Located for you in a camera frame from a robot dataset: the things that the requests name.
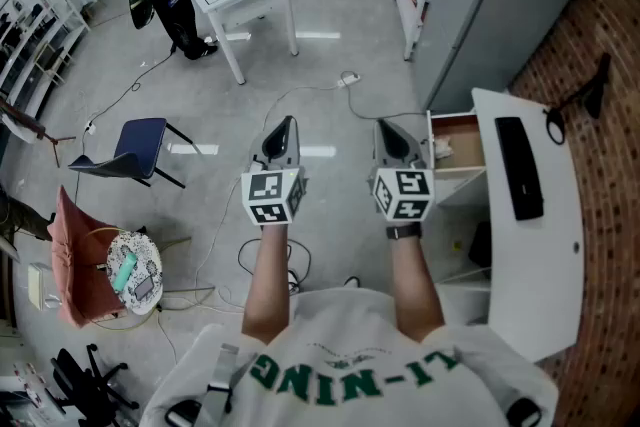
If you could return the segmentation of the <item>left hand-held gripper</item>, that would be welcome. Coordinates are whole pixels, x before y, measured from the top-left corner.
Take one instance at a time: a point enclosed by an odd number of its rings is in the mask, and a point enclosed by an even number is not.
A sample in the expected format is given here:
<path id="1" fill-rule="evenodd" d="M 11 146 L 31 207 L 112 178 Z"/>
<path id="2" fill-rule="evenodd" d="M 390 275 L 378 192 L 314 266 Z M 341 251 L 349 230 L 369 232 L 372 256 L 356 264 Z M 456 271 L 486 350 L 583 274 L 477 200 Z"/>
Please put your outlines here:
<path id="1" fill-rule="evenodd" d="M 285 116 L 252 146 L 248 170 L 241 175 L 241 190 L 242 204 L 255 226 L 293 222 L 306 192 L 298 123 L 293 116 Z"/>

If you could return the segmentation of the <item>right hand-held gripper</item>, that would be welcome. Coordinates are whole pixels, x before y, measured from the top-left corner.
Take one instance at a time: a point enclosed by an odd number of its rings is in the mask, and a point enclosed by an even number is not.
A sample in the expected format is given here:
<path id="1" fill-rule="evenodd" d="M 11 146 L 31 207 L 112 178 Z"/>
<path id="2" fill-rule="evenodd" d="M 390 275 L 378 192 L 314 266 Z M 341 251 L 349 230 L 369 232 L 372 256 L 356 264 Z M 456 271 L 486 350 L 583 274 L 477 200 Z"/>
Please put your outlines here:
<path id="1" fill-rule="evenodd" d="M 435 199 L 431 169 L 389 168 L 423 165 L 419 142 L 399 125 L 378 119 L 374 123 L 372 196 L 386 221 L 424 221 Z"/>

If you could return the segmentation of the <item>person's right forearm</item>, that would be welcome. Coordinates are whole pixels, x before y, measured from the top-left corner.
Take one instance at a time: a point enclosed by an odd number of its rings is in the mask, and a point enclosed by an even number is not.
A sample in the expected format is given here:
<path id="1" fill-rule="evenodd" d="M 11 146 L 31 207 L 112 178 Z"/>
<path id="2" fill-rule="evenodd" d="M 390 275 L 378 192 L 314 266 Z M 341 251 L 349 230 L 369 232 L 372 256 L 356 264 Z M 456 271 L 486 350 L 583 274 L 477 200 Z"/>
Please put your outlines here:
<path id="1" fill-rule="evenodd" d="M 391 240 L 390 247 L 397 328 L 408 338 L 422 342 L 445 321 L 420 238 Z"/>

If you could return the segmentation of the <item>person's left forearm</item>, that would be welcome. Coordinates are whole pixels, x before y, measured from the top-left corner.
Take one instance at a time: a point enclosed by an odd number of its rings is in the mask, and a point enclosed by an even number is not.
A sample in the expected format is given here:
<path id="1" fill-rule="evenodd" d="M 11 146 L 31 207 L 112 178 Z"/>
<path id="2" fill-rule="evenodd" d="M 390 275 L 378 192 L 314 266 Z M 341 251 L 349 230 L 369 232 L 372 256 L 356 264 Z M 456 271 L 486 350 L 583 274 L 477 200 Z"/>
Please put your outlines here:
<path id="1" fill-rule="evenodd" d="M 268 345 L 289 323 L 287 225 L 265 226 L 244 307 L 241 332 Z"/>

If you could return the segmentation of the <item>black keyboard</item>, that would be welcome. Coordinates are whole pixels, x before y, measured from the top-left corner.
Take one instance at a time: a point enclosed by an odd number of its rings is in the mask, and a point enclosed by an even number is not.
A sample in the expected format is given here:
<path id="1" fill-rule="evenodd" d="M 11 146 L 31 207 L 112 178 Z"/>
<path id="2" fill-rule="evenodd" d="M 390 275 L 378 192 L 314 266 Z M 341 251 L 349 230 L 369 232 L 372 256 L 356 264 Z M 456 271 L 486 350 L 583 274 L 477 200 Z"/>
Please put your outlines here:
<path id="1" fill-rule="evenodd" d="M 519 117 L 495 119 L 511 202 L 517 221 L 541 218 L 543 196 L 533 152 Z"/>

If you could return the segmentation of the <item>blue chair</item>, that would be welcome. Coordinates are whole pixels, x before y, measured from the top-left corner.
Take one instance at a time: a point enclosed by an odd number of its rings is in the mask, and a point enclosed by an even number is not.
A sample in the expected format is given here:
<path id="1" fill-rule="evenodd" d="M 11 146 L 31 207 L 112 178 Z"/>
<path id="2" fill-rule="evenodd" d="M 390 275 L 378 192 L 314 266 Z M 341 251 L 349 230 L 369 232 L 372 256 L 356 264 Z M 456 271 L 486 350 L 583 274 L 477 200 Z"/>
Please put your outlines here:
<path id="1" fill-rule="evenodd" d="M 195 143 L 164 118 L 127 121 L 121 130 L 114 155 L 110 160 L 94 163 L 86 155 L 79 156 L 68 167 L 76 172 L 104 178 L 132 179 L 146 187 L 155 174 L 181 189 L 186 186 L 157 167 L 165 132 L 169 130 L 198 151 Z"/>

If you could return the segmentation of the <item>round patterned side table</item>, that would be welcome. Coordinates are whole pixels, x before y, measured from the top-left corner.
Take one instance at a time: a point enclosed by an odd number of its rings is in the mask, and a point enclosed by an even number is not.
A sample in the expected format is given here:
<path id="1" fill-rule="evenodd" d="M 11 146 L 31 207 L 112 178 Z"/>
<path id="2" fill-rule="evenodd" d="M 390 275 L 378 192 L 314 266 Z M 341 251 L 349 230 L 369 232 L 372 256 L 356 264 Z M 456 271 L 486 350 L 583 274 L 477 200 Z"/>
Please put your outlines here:
<path id="1" fill-rule="evenodd" d="M 155 308 L 164 292 L 160 252 L 156 244 L 146 234 L 121 231 L 112 240 L 107 252 L 106 272 L 111 286 L 124 257 L 129 251 L 137 256 L 137 264 L 124 290 L 121 293 L 115 293 L 129 312 L 142 316 L 150 313 Z M 147 276 L 153 277 L 154 294 L 140 303 L 134 297 L 134 289 Z"/>

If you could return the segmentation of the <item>white shirt green print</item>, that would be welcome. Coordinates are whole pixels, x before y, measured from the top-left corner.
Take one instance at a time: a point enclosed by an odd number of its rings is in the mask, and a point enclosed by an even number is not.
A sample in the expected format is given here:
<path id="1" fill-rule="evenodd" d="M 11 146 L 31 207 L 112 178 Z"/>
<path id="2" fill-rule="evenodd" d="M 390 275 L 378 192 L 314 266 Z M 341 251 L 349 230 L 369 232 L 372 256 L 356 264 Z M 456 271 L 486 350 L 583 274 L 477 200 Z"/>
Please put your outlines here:
<path id="1" fill-rule="evenodd" d="M 392 299 L 356 288 L 307 292 L 263 343 L 205 327 L 150 399 L 140 427 L 203 400 L 221 351 L 238 354 L 220 427 L 551 427 L 558 390 L 491 329 L 443 326 L 421 341 L 397 328 Z"/>

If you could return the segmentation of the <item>white desk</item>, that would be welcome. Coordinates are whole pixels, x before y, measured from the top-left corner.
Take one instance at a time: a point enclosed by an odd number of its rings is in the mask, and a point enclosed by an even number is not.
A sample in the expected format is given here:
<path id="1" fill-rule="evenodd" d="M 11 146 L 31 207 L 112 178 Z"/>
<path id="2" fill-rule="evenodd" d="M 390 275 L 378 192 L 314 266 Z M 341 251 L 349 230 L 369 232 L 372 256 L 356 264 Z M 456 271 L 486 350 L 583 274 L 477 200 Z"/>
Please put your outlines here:
<path id="1" fill-rule="evenodd" d="M 539 361 L 575 344 L 581 317 L 584 235 L 575 167 L 568 144 L 556 145 L 544 106 L 504 93 L 471 92 L 486 169 L 435 178 L 441 208 L 488 211 L 488 262 L 436 285 L 449 324 L 486 323 L 513 349 Z M 517 221 L 495 119 L 519 117 L 535 159 L 543 196 L 541 218 Z"/>

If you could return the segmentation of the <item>teal bottle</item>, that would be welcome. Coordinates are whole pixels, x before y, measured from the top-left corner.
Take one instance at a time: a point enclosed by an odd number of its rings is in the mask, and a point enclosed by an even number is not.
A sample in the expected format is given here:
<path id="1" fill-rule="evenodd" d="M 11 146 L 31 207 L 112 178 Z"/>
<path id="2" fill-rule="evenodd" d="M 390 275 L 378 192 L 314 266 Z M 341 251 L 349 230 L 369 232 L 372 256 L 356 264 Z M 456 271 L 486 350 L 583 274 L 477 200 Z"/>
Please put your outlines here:
<path id="1" fill-rule="evenodd" d="M 123 263 L 121 264 L 119 270 L 117 271 L 115 275 L 115 280 L 112 284 L 114 291 L 116 293 L 121 293 L 124 290 L 136 264 L 137 264 L 137 256 L 131 251 L 129 251 L 124 257 Z"/>

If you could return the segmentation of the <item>black desk lamp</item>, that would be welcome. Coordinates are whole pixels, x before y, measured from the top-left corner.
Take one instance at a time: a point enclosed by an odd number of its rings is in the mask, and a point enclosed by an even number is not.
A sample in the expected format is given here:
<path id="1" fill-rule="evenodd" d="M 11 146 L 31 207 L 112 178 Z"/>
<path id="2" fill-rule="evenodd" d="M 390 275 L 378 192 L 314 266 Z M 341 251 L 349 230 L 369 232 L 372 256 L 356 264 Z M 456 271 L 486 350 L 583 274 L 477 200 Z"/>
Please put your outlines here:
<path id="1" fill-rule="evenodd" d="M 556 145 L 562 146 L 565 142 L 565 122 L 562 111 L 573 102 L 580 100 L 588 115 L 592 119 L 599 119 L 602 110 L 604 88 L 609 83 L 610 65 L 611 55 L 609 53 L 603 53 L 595 74 L 583 86 L 562 100 L 558 105 L 544 110 L 547 134 Z"/>

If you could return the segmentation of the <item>pink cushioned chair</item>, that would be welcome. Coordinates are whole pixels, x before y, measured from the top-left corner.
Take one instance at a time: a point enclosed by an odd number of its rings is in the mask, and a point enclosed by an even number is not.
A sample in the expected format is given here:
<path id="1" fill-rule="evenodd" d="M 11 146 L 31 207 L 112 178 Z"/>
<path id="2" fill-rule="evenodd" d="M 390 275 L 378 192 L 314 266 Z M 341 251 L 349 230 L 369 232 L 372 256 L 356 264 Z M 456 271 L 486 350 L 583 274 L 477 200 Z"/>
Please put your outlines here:
<path id="1" fill-rule="evenodd" d="M 103 267 L 119 229 L 86 214 L 59 187 L 56 212 L 48 226 L 51 267 L 61 302 L 58 316 L 68 324 L 85 325 L 118 314 L 125 306 Z"/>

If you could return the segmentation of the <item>white glass display shelf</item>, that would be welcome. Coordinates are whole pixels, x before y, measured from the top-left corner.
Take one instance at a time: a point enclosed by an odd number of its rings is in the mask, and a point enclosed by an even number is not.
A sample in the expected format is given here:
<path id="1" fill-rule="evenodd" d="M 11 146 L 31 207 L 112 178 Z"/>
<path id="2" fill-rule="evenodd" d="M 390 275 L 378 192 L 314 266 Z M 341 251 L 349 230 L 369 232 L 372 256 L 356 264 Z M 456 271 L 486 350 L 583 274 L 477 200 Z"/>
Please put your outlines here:
<path id="1" fill-rule="evenodd" d="M 0 95 L 35 116 L 89 30 L 71 0 L 0 0 Z"/>

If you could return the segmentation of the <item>white box device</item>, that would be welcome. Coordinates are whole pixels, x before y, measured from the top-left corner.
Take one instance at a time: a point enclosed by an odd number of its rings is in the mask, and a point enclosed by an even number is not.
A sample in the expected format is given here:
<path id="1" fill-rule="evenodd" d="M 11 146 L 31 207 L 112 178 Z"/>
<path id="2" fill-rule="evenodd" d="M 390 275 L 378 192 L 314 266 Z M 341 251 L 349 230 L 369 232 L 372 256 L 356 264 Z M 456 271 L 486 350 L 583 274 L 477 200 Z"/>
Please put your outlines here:
<path id="1" fill-rule="evenodd" d="M 43 263 L 31 263 L 27 269 L 29 301 L 38 310 L 58 310 L 61 300 L 57 295 L 52 268 Z"/>

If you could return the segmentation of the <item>black office chair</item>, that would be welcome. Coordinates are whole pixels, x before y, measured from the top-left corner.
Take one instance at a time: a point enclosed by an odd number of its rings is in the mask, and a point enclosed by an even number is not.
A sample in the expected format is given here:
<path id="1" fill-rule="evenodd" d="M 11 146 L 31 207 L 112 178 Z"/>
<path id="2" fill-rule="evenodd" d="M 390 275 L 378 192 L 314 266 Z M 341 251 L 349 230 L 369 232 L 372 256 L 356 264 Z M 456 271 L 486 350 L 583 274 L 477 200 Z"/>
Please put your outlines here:
<path id="1" fill-rule="evenodd" d="M 119 371 L 128 370 L 129 365 L 121 362 L 102 374 L 95 358 L 97 345 L 89 344 L 86 350 L 91 364 L 87 369 L 82 369 L 64 348 L 51 359 L 53 378 L 63 397 L 55 397 L 48 389 L 45 392 L 61 415 L 65 416 L 69 407 L 75 407 L 82 414 L 79 427 L 120 427 L 116 419 L 118 406 L 135 411 L 140 404 L 120 395 L 109 383 Z"/>

